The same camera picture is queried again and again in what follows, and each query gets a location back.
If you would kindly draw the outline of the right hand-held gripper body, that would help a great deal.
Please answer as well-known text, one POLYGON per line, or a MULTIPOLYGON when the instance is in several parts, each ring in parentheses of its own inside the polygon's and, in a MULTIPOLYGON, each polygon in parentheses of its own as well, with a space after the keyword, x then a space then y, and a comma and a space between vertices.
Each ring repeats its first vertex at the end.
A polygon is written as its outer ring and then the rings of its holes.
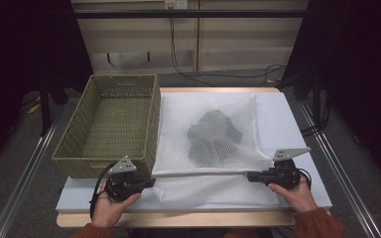
POLYGON ((308 186, 312 185, 311 175, 304 169, 296 167, 294 158, 310 151, 310 148, 300 149, 279 149, 273 156, 274 167, 263 171, 264 184, 278 184, 279 186, 291 190, 295 188, 304 177, 308 181, 308 186))

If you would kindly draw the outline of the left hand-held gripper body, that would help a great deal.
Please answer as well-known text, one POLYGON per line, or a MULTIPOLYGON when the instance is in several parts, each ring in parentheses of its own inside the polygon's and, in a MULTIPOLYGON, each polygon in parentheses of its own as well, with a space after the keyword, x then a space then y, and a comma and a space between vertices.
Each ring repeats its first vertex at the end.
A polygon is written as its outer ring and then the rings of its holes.
POLYGON ((135 193, 141 193, 143 186, 135 180, 136 166, 125 156, 109 170, 109 177, 104 190, 110 198, 116 201, 125 201, 135 193))

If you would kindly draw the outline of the white mesh laundry bag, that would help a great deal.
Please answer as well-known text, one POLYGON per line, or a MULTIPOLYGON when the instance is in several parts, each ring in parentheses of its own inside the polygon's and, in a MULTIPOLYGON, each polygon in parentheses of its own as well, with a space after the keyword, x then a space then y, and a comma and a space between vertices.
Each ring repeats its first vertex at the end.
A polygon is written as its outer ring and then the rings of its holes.
POLYGON ((162 202, 275 206, 279 198, 245 172, 263 171, 272 159, 259 140, 257 96, 254 94, 166 94, 162 97, 158 149, 152 175, 153 192, 162 202), (241 144, 221 165, 198 167, 189 158, 191 125, 208 111, 220 110, 243 134, 241 144))

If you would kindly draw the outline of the dark cloth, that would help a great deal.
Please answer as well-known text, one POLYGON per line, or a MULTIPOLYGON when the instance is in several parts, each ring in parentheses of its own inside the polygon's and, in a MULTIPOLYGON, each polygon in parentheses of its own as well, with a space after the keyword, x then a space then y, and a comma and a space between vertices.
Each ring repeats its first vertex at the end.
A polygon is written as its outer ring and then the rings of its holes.
POLYGON ((198 167, 221 165, 241 144, 243 134, 220 110, 206 112, 188 129, 189 158, 198 167))

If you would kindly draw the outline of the green woven basket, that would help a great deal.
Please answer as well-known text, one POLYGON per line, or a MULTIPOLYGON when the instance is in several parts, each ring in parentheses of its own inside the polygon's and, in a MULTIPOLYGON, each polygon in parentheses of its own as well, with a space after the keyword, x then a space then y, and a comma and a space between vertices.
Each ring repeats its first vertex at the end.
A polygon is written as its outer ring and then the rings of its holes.
POLYGON ((156 161, 161 91, 153 74, 95 74, 83 91, 53 154, 74 179, 95 179, 128 157, 136 176, 151 175, 156 161))

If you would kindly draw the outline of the person's right hand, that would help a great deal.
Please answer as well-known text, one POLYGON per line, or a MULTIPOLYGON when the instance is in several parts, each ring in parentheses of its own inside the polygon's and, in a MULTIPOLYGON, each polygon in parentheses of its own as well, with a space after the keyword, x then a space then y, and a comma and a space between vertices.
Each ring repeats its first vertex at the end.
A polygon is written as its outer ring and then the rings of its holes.
POLYGON ((287 190, 275 183, 270 183, 268 187, 273 192, 281 195, 297 213, 309 212, 318 208, 305 181, 301 181, 291 190, 287 190))

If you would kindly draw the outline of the person's left hand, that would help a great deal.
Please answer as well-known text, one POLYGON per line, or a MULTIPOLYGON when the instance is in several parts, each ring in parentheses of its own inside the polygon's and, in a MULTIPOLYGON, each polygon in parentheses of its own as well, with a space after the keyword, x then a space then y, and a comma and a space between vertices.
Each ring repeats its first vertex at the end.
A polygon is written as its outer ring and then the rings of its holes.
POLYGON ((140 193, 130 195, 124 201, 113 200, 105 191, 101 192, 96 199, 91 224, 98 228, 114 227, 123 212, 133 205, 141 197, 140 193))

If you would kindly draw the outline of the white table cover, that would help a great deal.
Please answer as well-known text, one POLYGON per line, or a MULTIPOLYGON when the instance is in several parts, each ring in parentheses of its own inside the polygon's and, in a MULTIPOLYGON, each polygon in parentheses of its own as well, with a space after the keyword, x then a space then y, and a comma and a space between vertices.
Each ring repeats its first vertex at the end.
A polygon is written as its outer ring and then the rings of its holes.
MULTIPOLYGON (((171 92, 162 94, 225 94, 227 92, 171 92)), ((279 149, 299 149, 307 145, 301 135, 295 117, 291 111, 285 95, 281 92, 275 93, 250 93, 257 96, 257 118, 259 140, 263 153, 272 159, 279 149)), ((196 204, 189 202, 162 202, 153 192, 153 188, 146 188, 142 191, 141 198, 130 207, 132 212, 142 211, 170 211, 170 210, 232 210, 232 209, 285 209, 289 204, 277 195, 279 203, 275 206, 242 205, 242 204, 196 204)))

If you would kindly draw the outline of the person's orange garment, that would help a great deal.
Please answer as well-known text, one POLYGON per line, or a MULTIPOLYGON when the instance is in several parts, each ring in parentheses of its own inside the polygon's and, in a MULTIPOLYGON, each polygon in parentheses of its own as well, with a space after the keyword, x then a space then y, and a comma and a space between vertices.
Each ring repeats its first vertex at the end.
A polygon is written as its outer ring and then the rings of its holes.
POLYGON ((232 228, 223 238, 273 238, 273 235, 269 229, 232 228))

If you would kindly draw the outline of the black metal stand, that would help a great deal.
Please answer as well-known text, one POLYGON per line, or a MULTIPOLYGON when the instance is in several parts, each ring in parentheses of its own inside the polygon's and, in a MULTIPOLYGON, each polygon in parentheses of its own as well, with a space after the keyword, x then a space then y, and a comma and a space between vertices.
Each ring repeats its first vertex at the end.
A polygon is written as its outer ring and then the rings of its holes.
POLYGON ((44 78, 40 80, 40 104, 42 108, 42 136, 45 136, 52 124, 49 104, 49 92, 44 78))
POLYGON ((318 127, 320 123, 320 78, 317 71, 315 72, 313 88, 313 115, 315 125, 318 127))

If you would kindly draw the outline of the small yellow object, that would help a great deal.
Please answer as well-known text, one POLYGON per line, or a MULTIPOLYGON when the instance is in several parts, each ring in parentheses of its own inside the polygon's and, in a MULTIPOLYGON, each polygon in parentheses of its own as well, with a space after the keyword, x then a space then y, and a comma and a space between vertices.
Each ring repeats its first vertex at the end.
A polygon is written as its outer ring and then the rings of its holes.
POLYGON ((35 99, 35 102, 32 106, 29 107, 29 109, 27 110, 27 113, 28 114, 33 114, 35 113, 39 107, 41 105, 41 96, 38 96, 36 99, 35 99))

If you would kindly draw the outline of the black curtain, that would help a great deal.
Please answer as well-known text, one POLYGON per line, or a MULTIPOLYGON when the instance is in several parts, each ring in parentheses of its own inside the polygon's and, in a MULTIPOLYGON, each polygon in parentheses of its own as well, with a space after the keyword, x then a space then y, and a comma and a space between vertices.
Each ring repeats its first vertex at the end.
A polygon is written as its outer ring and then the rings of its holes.
POLYGON ((309 0, 283 81, 326 90, 381 169, 381 0, 309 0))
POLYGON ((64 89, 82 92, 91 74, 71 0, 0 0, 0 147, 25 94, 45 89, 63 103, 64 89))

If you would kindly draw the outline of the black horizontal bar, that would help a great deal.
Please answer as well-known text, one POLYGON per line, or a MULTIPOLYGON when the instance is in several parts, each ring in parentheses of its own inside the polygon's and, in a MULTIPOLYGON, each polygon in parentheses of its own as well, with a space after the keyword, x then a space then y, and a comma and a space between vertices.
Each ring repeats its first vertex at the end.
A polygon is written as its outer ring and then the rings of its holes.
POLYGON ((75 10, 77 19, 158 19, 158 18, 305 18, 306 10, 75 10))

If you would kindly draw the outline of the metal floor rail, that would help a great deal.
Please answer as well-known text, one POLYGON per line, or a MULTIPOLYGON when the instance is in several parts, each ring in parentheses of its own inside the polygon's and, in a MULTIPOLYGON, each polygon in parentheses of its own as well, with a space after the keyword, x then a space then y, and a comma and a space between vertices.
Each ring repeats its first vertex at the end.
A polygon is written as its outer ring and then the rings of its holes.
POLYGON ((300 104, 300 108, 309 125, 316 129, 314 136, 367 238, 381 238, 372 214, 348 177, 325 133, 315 125, 312 109, 305 102, 300 104))
POLYGON ((59 238, 57 203, 66 174, 52 161, 64 126, 53 125, 41 138, 8 201, 0 210, 0 238, 59 238))

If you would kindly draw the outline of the white wall outlet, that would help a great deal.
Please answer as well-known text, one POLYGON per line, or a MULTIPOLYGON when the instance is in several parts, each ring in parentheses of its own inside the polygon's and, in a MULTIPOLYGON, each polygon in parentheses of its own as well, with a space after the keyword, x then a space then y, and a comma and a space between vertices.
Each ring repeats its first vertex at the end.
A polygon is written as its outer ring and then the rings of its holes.
POLYGON ((167 10, 186 10, 188 7, 188 0, 165 0, 167 10))

